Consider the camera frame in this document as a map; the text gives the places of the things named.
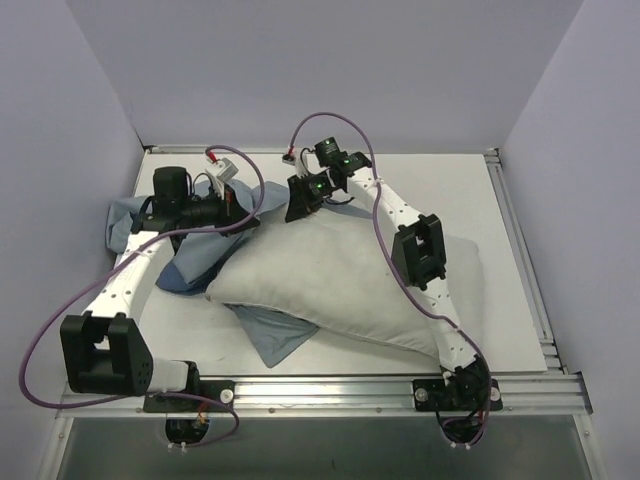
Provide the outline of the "aluminium rail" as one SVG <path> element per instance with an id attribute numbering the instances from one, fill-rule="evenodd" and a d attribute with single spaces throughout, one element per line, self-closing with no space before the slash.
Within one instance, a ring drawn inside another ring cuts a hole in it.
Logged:
<path id="1" fill-rule="evenodd" d="M 553 374 L 566 374 L 566 366 L 562 362 L 557 347 L 526 240 L 507 186 L 499 153 L 498 149 L 488 150 L 484 155 L 485 164 L 506 227 L 527 303 L 532 314 L 534 327 L 547 369 Z"/>
<path id="2" fill-rule="evenodd" d="M 235 383 L 233 409 L 239 416 L 340 417 L 340 416 L 413 416 L 431 415 L 414 409 L 412 381 L 438 378 L 438 375 L 367 376 L 257 376 L 205 377 L 204 380 L 230 380 Z M 586 385 L 579 374 L 499 375 L 503 409 L 498 415 L 582 415 L 592 411 Z M 71 391 L 62 396 L 60 417 L 135 417 L 190 418 L 199 413 L 145 413 L 146 397 L 129 397 L 102 403 L 97 396 L 83 397 Z M 216 401 L 197 397 L 214 406 Z M 442 416 L 468 412 L 438 412 Z"/>
<path id="3" fill-rule="evenodd" d="M 205 147 L 202 145 L 146 145 L 144 149 L 151 154 L 200 154 L 205 151 Z M 236 150 L 240 150 L 249 156 L 254 154 L 275 154 L 278 157 L 282 157 L 288 152 L 287 147 L 283 148 L 267 148 L 267 147 L 236 147 Z M 482 152 L 482 155 L 488 157 L 498 157 L 500 153 L 499 148 L 487 149 Z"/>

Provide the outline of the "aluminium front rail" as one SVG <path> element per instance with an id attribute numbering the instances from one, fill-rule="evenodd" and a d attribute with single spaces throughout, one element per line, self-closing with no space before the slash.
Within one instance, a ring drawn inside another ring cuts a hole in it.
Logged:
<path id="1" fill-rule="evenodd" d="M 257 376 L 205 377 L 204 380 L 230 380 L 235 383 L 233 409 L 239 416 L 340 417 L 340 416 L 413 416 L 431 415 L 414 409 L 412 381 L 438 378 L 438 375 L 367 376 Z M 582 415 L 592 411 L 586 385 L 579 374 L 499 375 L 503 409 L 498 415 Z M 102 403 L 97 396 L 83 397 L 71 391 L 62 396 L 60 417 L 135 417 L 190 418 L 199 413 L 145 413 L 146 397 L 129 397 Z M 197 397 L 214 406 L 216 401 Z M 468 412 L 438 412 L 442 416 Z"/>

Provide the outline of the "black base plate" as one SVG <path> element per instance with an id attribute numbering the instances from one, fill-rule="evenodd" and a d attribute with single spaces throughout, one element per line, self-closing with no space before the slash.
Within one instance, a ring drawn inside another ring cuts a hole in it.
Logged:
<path id="1" fill-rule="evenodd" d="M 423 378 L 412 381 L 414 409 L 419 412 L 472 412 L 480 411 L 490 393 L 490 410 L 501 411 L 503 401 L 499 383 L 491 380 L 491 390 L 484 384 L 452 380 L 448 384 L 438 378 Z"/>
<path id="2" fill-rule="evenodd" d="M 202 400 L 154 394 L 144 399 L 143 411 L 145 413 L 223 413 L 225 412 L 223 405 L 233 406 L 235 383 L 230 380 L 204 380 L 197 386 L 187 387 L 184 393 L 208 398 L 216 401 L 217 404 L 214 406 L 206 404 L 202 407 Z"/>

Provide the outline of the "aluminium back rail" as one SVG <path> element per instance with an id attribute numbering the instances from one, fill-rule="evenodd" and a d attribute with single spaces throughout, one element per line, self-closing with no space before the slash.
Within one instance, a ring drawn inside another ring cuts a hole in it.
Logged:
<path id="1" fill-rule="evenodd" d="M 202 145 L 146 145 L 144 149 L 151 154 L 200 154 L 205 151 L 205 147 Z M 249 156 L 254 154 L 275 154 L 278 157 L 282 157 L 288 152 L 287 147 L 283 148 L 267 148 L 267 147 L 236 147 L 236 150 L 240 150 Z M 500 153 L 499 148 L 487 149 L 482 152 L 482 155 L 488 157 L 498 157 Z"/>

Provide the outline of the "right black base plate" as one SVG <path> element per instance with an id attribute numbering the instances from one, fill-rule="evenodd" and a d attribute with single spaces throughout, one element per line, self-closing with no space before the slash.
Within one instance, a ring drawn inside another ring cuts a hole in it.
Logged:
<path id="1" fill-rule="evenodd" d="M 501 411 L 503 401 L 499 383 L 491 380 L 491 390 L 484 384 L 452 380 L 448 384 L 438 378 L 423 378 L 412 381 L 414 409 L 419 412 L 472 412 L 480 411 L 490 393 L 490 410 Z"/>

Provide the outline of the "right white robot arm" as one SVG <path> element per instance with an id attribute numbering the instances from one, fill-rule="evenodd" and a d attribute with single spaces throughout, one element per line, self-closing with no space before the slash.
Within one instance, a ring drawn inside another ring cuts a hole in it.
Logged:
<path id="1" fill-rule="evenodd" d="M 435 215 L 409 206 L 379 176 L 375 156 L 340 149 L 333 137 L 313 147 L 320 171 L 313 173 L 301 153 L 290 147 L 284 163 L 295 168 L 288 179 L 288 222 L 316 212 L 341 190 L 371 212 L 383 257 L 410 304 L 420 312 L 437 345 L 446 402 L 465 409 L 479 393 L 490 394 L 492 378 L 484 355 L 462 329 L 446 280 L 443 228 Z"/>

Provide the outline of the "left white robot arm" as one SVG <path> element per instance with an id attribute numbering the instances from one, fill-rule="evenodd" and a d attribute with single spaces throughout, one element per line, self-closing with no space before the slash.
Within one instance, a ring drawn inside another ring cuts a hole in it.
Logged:
<path id="1" fill-rule="evenodd" d="M 198 195 L 183 167 L 161 167 L 153 193 L 134 217 L 127 245 L 101 292 L 80 315 L 68 315 L 60 337 L 70 389 L 81 394 L 144 396 L 166 392 L 180 411 L 196 408 L 202 386 L 186 360 L 152 355 L 139 329 L 146 302 L 182 241 L 197 233 L 237 234 L 258 226 L 231 186 L 237 167 L 209 164 L 209 187 Z"/>

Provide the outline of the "blue-grey pillowcase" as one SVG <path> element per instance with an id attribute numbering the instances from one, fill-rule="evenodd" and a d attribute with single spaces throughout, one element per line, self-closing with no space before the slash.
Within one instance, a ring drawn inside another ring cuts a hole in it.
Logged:
<path id="1" fill-rule="evenodd" d="M 105 241 L 116 254 L 125 251 L 133 221 L 141 209 L 143 196 L 115 200 L 108 210 Z M 229 258 L 252 237 L 249 231 L 224 237 L 190 234 L 159 275 L 156 285 L 169 293 L 194 296 L 206 290 Z M 285 313 L 248 305 L 224 306 L 242 326 L 264 365 L 273 368 L 311 339 L 319 328 Z"/>

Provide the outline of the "aluminium right side rail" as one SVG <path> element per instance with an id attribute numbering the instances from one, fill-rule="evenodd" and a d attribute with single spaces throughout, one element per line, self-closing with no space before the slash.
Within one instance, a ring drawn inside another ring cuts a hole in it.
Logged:
<path id="1" fill-rule="evenodd" d="M 484 155 L 485 164 L 506 227 L 527 303 L 532 314 L 534 327 L 547 369 L 553 374 L 566 374 L 566 366 L 562 362 L 557 347 L 526 240 L 507 186 L 499 153 L 498 149 L 488 150 Z"/>

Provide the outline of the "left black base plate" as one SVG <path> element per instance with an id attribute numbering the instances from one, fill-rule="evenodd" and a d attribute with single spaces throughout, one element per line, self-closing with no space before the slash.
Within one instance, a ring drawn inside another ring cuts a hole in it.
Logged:
<path id="1" fill-rule="evenodd" d="M 206 404 L 202 407 L 202 400 L 154 394 L 144 399 L 143 411 L 145 413 L 223 413 L 225 412 L 223 405 L 233 406 L 235 383 L 230 380 L 204 380 L 197 386 L 187 387 L 184 393 L 208 398 L 216 401 L 217 404 L 214 406 Z"/>

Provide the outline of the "white pillow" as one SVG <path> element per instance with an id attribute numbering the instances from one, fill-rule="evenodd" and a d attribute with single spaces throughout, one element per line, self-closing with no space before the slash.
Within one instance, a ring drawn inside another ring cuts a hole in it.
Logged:
<path id="1" fill-rule="evenodd" d="M 327 206 L 291 223 L 285 213 L 279 207 L 262 216 L 207 287 L 209 301 L 280 312 L 358 340 L 438 355 L 432 322 L 393 277 L 370 213 Z"/>

